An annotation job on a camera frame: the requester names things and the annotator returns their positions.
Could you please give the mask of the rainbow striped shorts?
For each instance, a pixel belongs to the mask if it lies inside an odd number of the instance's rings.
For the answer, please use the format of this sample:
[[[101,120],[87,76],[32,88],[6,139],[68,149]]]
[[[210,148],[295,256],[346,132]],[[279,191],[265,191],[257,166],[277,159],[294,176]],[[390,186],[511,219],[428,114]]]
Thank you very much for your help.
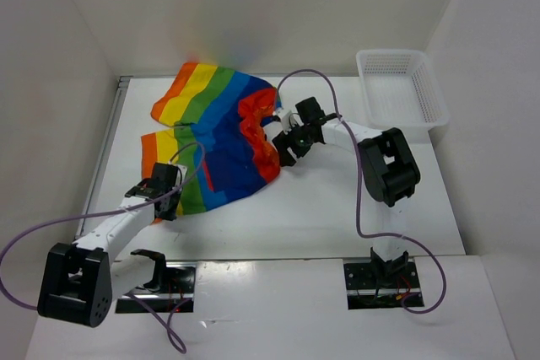
[[[186,62],[151,117],[164,130],[145,134],[142,176],[155,164],[186,167],[177,216],[208,212],[249,197],[278,178],[278,152],[264,126],[280,107],[269,82],[227,67]]]

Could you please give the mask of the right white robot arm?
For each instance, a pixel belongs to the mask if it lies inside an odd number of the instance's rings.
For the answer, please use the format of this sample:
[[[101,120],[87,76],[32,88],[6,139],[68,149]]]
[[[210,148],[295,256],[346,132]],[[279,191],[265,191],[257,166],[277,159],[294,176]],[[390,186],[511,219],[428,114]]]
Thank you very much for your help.
[[[316,98],[296,105],[296,111],[277,109],[267,129],[283,167],[291,167],[316,144],[342,148],[354,154],[358,167],[357,209],[372,201],[379,222],[364,237],[371,241],[370,277],[388,287],[405,272],[408,252],[403,241],[408,209],[421,176],[401,130],[375,130],[327,114]]]

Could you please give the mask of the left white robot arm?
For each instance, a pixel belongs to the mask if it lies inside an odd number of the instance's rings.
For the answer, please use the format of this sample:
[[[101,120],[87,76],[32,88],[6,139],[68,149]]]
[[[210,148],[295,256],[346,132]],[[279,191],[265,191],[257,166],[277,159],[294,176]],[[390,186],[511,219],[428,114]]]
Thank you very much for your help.
[[[167,285],[165,255],[129,243],[155,220],[173,221],[187,167],[157,163],[150,177],[124,195],[118,209],[71,244],[48,252],[37,312],[40,316],[95,328],[112,303],[136,287],[156,293]]]

